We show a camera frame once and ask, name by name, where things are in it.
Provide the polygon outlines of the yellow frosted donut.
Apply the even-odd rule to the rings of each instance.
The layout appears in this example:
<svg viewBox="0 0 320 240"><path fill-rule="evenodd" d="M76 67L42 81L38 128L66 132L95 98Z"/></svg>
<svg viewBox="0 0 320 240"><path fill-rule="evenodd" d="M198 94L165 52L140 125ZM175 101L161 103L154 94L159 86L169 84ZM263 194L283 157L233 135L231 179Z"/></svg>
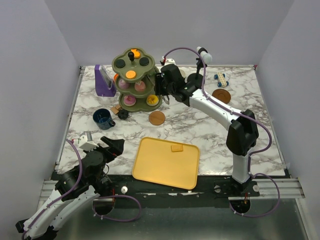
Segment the yellow frosted donut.
<svg viewBox="0 0 320 240"><path fill-rule="evenodd" d="M159 98L154 94L150 94L146 98L146 103L148 106L156 106L159 103Z"/></svg>

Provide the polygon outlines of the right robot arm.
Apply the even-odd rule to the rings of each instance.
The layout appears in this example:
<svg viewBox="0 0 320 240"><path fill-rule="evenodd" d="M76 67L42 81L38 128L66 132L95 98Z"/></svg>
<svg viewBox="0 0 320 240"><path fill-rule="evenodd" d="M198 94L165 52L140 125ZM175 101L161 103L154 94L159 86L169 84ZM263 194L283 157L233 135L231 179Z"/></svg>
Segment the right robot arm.
<svg viewBox="0 0 320 240"><path fill-rule="evenodd" d="M249 109L240 111L209 95L204 90L204 79L199 73L185 79L175 64L168 64L156 74L154 90L161 97L171 95L177 102L205 113L227 130L226 146L233 158L230 191L241 196L252 178L249 154L259 137L255 115Z"/></svg>

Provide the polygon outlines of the dark wooden coaster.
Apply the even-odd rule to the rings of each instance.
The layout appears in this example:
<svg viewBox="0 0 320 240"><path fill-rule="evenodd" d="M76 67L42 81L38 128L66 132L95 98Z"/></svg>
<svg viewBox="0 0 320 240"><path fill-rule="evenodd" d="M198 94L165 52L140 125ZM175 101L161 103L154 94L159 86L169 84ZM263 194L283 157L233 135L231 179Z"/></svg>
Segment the dark wooden coaster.
<svg viewBox="0 0 320 240"><path fill-rule="evenodd" d="M228 104L231 101L231 94L222 88L214 90L212 96L225 104Z"/></svg>

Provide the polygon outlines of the dark blue mug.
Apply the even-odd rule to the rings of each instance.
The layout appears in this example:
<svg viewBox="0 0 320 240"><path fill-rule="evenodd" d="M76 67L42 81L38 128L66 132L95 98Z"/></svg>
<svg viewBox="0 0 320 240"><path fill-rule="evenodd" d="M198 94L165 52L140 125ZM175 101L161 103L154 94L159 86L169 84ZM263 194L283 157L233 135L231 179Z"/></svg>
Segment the dark blue mug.
<svg viewBox="0 0 320 240"><path fill-rule="evenodd" d="M92 119L101 130L108 130L116 125L110 111L105 108L96 110L92 115Z"/></svg>

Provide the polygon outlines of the black patterned sandwich cookie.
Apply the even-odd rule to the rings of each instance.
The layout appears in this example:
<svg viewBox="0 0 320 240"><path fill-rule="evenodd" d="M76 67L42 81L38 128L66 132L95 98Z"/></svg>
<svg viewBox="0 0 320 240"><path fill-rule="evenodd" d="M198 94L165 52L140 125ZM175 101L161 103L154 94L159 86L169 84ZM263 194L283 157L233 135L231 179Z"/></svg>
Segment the black patterned sandwich cookie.
<svg viewBox="0 0 320 240"><path fill-rule="evenodd" d="M119 69L123 68L126 66L126 62L123 59L117 59L115 61L115 66Z"/></svg>

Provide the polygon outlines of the purple snowball cake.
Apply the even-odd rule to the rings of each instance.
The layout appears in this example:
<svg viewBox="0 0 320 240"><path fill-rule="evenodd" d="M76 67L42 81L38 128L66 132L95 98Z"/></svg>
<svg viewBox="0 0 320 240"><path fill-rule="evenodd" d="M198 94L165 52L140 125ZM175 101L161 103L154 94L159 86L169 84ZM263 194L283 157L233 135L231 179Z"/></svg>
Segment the purple snowball cake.
<svg viewBox="0 0 320 240"><path fill-rule="evenodd" d="M129 88L130 84L128 82L124 81L123 79L120 79L118 81L118 86L119 86L120 89L126 90L126 89Z"/></svg>

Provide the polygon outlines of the metal serving tongs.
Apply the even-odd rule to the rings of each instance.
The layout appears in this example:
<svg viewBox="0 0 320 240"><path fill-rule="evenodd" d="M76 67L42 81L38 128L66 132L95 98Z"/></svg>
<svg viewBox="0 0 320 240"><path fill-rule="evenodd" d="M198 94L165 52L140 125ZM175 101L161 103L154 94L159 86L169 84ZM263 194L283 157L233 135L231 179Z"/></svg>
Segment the metal serving tongs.
<svg viewBox="0 0 320 240"><path fill-rule="evenodd" d="M158 97L159 102L160 99L162 99L167 105L170 104L169 94L166 90L166 83L161 73L156 73L154 75L153 91L153 95L156 95Z"/></svg>

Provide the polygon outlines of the black lamp white bulb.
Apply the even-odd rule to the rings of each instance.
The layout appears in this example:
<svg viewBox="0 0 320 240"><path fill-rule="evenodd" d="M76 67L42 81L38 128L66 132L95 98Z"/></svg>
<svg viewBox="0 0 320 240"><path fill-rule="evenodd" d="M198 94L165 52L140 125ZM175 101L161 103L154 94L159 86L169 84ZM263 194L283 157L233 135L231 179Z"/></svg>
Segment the black lamp white bulb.
<svg viewBox="0 0 320 240"><path fill-rule="evenodd" d="M194 84L198 89L201 88L202 86L202 79L203 79L203 75L200 74L200 70L205 66L207 67L208 64L210 64L212 62L212 55L210 53L208 53L207 49L201 46L198 46L196 48L196 51L198 52L198 54L202 57L203 62L201 61L200 58L196 58L197 63L196 63L196 73L192 73L187 77L187 82L191 82L192 84Z"/></svg>

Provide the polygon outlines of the orange fish cookie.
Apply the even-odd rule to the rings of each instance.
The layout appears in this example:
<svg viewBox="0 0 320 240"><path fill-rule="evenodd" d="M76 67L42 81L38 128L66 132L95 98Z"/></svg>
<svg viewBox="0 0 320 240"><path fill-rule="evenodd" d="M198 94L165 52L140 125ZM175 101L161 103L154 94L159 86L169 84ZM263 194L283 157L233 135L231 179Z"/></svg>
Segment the orange fish cookie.
<svg viewBox="0 0 320 240"><path fill-rule="evenodd" d="M131 52L133 53L135 59L139 59L141 57L141 53L136 48L131 49Z"/></svg>

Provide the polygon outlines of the pink snowball cake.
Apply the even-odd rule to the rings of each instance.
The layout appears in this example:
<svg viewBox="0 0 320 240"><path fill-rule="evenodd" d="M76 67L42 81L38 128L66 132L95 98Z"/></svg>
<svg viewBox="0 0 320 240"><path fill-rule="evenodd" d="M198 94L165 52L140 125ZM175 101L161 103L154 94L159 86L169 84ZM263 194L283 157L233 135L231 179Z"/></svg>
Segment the pink snowball cake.
<svg viewBox="0 0 320 240"><path fill-rule="evenodd" d="M143 92L146 89L146 84L143 81L136 82L134 84L134 89L137 92Z"/></svg>

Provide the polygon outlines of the pink frosted donut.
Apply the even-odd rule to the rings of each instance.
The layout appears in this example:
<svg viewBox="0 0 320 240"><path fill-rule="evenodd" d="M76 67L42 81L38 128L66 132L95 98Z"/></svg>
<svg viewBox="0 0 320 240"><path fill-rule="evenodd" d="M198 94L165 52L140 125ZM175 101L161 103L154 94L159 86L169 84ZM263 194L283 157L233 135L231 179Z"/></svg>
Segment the pink frosted donut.
<svg viewBox="0 0 320 240"><path fill-rule="evenodd" d="M136 98L133 96L133 95L126 95L124 98L123 98L123 103L128 106L128 107L131 107L133 105L136 104Z"/></svg>

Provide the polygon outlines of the yellow serving tray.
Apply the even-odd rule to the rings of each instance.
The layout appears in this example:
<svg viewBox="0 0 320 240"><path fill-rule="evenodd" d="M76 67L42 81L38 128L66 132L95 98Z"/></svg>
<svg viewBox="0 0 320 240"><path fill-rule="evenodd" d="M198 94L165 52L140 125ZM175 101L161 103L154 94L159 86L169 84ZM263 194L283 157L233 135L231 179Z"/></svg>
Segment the yellow serving tray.
<svg viewBox="0 0 320 240"><path fill-rule="evenodd" d="M172 152L171 145L183 145ZM192 144L144 137L139 143L132 176L136 180L192 190L197 185L200 150Z"/></svg>

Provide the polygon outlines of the green tiered cake stand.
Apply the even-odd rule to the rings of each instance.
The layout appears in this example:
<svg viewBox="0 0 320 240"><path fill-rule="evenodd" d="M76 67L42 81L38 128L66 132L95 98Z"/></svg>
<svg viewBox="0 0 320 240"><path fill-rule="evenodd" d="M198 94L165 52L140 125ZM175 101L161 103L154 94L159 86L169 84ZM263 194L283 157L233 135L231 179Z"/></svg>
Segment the green tiered cake stand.
<svg viewBox="0 0 320 240"><path fill-rule="evenodd" d="M140 52L140 58L147 57L149 58L149 65L147 66L141 66L139 63L140 58L135 59L134 54L131 52L131 49L137 49ZM117 68L115 66L115 61L118 59L123 59L125 61L125 66L123 68ZM131 47L126 49L122 54L116 56L112 61L112 69L113 71L118 74L119 76L115 80L115 87L120 92L118 102L119 105L127 110L130 113L136 113L136 112L152 112L157 110L161 104L162 100L160 99L160 102L155 106L149 106L146 103L146 99L149 95L153 95L154 92L154 86L153 86L153 80L155 74L159 73L158 68L156 67L154 58L146 53L142 48L140 47ZM136 72L136 78L134 79L128 79L126 78L126 72L133 70ZM148 72L151 70L155 70L156 73L152 76L148 76ZM130 84L128 89L120 89L119 88L119 80L124 80L127 83ZM138 92L135 90L135 83L143 81L145 83L145 90L142 92ZM126 106L124 104L124 97L127 95L132 95L136 98L136 103L133 106Z"/></svg>

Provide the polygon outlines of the round orange biscuit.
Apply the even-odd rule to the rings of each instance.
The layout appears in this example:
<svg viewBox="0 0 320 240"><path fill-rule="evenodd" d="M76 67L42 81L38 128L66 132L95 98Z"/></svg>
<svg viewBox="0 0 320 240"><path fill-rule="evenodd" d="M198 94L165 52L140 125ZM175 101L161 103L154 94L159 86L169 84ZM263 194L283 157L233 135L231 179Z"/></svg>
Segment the round orange biscuit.
<svg viewBox="0 0 320 240"><path fill-rule="evenodd" d="M125 77L127 79L135 79L137 76L137 73L134 70L129 70L125 73Z"/></svg>

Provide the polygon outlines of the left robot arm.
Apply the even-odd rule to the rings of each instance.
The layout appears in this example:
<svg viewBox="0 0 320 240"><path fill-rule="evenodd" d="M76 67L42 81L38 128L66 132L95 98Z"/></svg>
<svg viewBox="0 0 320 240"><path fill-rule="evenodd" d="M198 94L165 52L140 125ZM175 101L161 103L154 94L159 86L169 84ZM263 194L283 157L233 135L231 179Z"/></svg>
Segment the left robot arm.
<svg viewBox="0 0 320 240"><path fill-rule="evenodd" d="M78 165L60 175L51 194L30 218L20 220L16 228L23 240L53 240L72 213L87 203L110 194L112 182L104 169L124 151L124 139L101 137L105 147L83 133L77 145L69 140L78 157Z"/></svg>

